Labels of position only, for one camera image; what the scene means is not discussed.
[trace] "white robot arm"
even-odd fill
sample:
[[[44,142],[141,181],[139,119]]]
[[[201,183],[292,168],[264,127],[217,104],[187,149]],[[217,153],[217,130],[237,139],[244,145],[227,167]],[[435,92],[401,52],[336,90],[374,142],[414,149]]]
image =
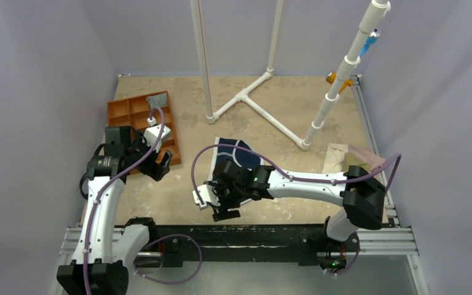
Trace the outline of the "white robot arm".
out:
[[[293,180],[272,166],[248,170],[226,160],[215,167],[212,181],[199,186],[202,200],[192,192],[194,202],[200,209],[211,206],[215,221],[240,217],[236,209],[252,200],[299,197],[333,203],[343,208],[327,220],[326,235],[339,242],[358,228],[381,228],[385,187],[380,182],[374,178],[353,184],[317,182],[357,178],[368,174],[366,170],[351,166],[348,172],[333,174],[284,172],[314,181]]]
[[[149,242],[149,229],[145,224],[127,224],[122,237],[113,247],[112,237],[117,207],[127,176],[115,180],[103,192],[101,200],[99,202],[96,200],[98,192],[111,178],[137,162],[153,145],[155,145],[154,151],[137,166],[137,169],[156,181],[169,172],[171,152],[167,151],[160,163],[156,161],[162,142],[169,139],[171,130],[164,127],[161,140],[156,143],[162,126],[155,125],[154,119],[147,121],[151,127],[143,134],[130,126],[107,127],[105,143],[95,151],[95,155],[87,164],[86,174],[82,178],[88,178],[84,227],[70,265],[61,265],[57,271],[57,280],[68,294],[84,293],[84,286],[80,280],[83,276],[84,253],[87,253],[89,277],[93,282],[93,289],[100,294],[125,294],[128,276],[134,271],[133,261],[139,250]],[[89,223],[91,214],[94,214],[94,218],[86,250],[84,241],[88,228],[85,225]]]

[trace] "table surface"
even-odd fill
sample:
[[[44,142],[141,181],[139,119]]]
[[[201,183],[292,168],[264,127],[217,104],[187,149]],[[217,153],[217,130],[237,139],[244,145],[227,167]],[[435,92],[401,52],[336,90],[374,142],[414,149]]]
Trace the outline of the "table surface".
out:
[[[210,77],[213,110],[217,110],[257,77]],[[324,77],[275,76],[250,97],[295,134],[303,137],[329,89]],[[192,199],[191,163],[196,153],[213,144],[216,136],[245,140],[284,169],[319,173],[329,143],[368,147],[354,97],[348,88],[327,115],[325,125],[310,149],[299,149],[290,139],[254,112],[238,103],[210,125],[205,120],[205,100],[199,77],[121,77],[114,99],[168,90],[173,106],[176,137],[182,164],[158,183],[142,174],[131,175],[116,216],[116,224],[132,217],[153,217],[157,224],[214,224],[211,210],[200,211]],[[207,179],[212,152],[201,156],[197,183]],[[339,209],[330,203],[287,198],[261,200],[241,207],[241,218],[216,224],[323,223]]]

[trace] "white pipe stand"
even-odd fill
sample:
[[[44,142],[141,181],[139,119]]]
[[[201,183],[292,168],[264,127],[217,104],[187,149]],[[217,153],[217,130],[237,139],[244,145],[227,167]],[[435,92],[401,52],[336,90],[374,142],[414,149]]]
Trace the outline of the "white pipe stand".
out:
[[[283,125],[280,121],[274,118],[273,115],[269,114],[257,103],[255,103],[250,97],[249,93],[252,92],[256,87],[261,85],[266,80],[269,80],[274,72],[274,58],[276,55],[276,48],[278,45],[278,36],[280,34],[280,23],[281,15],[283,13],[284,0],[278,0],[276,2],[276,14],[274,17],[274,27],[272,29],[272,40],[270,42],[269,52],[269,63],[267,64],[266,72],[254,81],[251,85],[245,87],[233,98],[231,98],[226,104],[219,108],[216,112],[213,112],[211,106],[211,93],[209,89],[209,76],[207,70],[207,54],[205,53],[205,40],[202,25],[202,13],[200,7],[200,0],[191,0],[192,18],[194,24],[194,32],[196,36],[196,49],[198,51],[198,60],[200,63],[200,71],[202,72],[203,90],[205,96],[205,103],[207,108],[207,122],[210,124],[214,123],[220,118],[220,116],[226,112],[231,106],[242,101],[248,104],[253,110],[260,114],[263,118],[269,121],[273,126],[283,132],[288,138],[296,143],[303,150],[308,150],[312,140],[321,128],[323,128],[324,119],[327,113],[330,111],[332,106],[339,99],[339,89],[341,85],[350,77],[350,73],[357,67],[360,62],[359,53],[363,48],[366,39],[371,32],[376,28],[379,20],[381,20],[386,13],[390,10],[390,3],[388,0],[372,0],[370,6],[366,10],[363,19],[359,25],[359,33],[355,36],[348,55],[345,56],[343,62],[337,69],[336,80],[330,87],[328,93],[324,96],[324,100],[321,103],[319,113],[317,114],[314,121],[310,124],[307,136],[302,139],[298,137],[289,128]]]

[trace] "navy blue cloth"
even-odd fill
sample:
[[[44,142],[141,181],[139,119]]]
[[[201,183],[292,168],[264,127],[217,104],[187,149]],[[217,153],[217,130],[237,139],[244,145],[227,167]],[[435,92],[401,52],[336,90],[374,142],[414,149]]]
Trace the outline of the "navy blue cloth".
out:
[[[243,140],[233,140],[230,138],[217,138],[216,143],[222,144],[232,144],[235,146],[241,146],[245,149],[252,149],[246,144]],[[236,149],[233,147],[217,147],[215,152],[216,161],[213,161],[213,164],[218,164],[224,159],[229,159],[234,161],[236,164],[247,169],[252,169],[256,166],[262,165],[263,161],[256,155],[249,154],[248,152]]]

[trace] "pvc pipe joint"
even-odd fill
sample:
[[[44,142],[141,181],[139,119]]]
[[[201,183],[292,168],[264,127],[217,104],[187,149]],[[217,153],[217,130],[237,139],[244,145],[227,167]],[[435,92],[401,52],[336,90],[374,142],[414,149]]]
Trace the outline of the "pvc pipe joint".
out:
[[[333,99],[330,99],[330,98],[328,97],[328,93],[327,93],[327,94],[324,95],[324,98],[325,98],[326,100],[330,101],[331,103],[335,103],[335,102],[339,99],[339,94],[336,95],[336,97],[334,97]]]
[[[341,65],[339,65],[339,68],[337,69],[336,72],[336,78],[337,80],[340,81],[346,81],[350,78],[350,73],[357,67],[357,65],[361,62],[361,58],[357,56],[357,59],[354,61],[351,61],[348,59],[348,55],[345,55],[343,58],[343,61],[341,62]]]
[[[391,5],[388,3],[388,1],[384,0],[372,0],[359,24],[359,30],[365,34],[373,32],[377,26],[377,22],[379,22],[381,18],[384,18],[387,10],[390,9]]]
[[[256,87],[260,86],[266,80],[269,80],[272,77],[271,73],[264,72],[263,75],[259,76],[251,85],[245,87],[243,90],[245,91],[245,95],[248,95],[253,91]]]
[[[312,128],[314,129],[317,129],[317,130],[321,130],[324,126],[324,121],[321,122],[321,125],[319,125],[319,127],[317,127],[316,125],[314,125],[314,121],[312,121],[311,125],[312,125]]]
[[[247,91],[247,88],[243,88],[240,90],[240,92],[234,95],[234,98],[236,98],[238,101],[245,101],[245,97],[248,95],[249,95],[249,92]]]
[[[218,120],[219,118],[219,115],[216,114],[216,113],[213,113],[213,116],[212,117],[209,117],[209,116],[205,116],[207,118],[207,123],[209,124],[213,124],[214,122],[216,122],[216,120]]]
[[[272,77],[273,72],[274,72],[274,68],[272,69],[267,68],[267,71],[263,73],[263,76],[265,76],[265,78],[269,80]]]
[[[299,147],[303,150],[303,151],[308,151],[309,147],[310,147],[310,143],[306,143],[305,140],[302,140],[301,141],[301,145],[299,145]]]

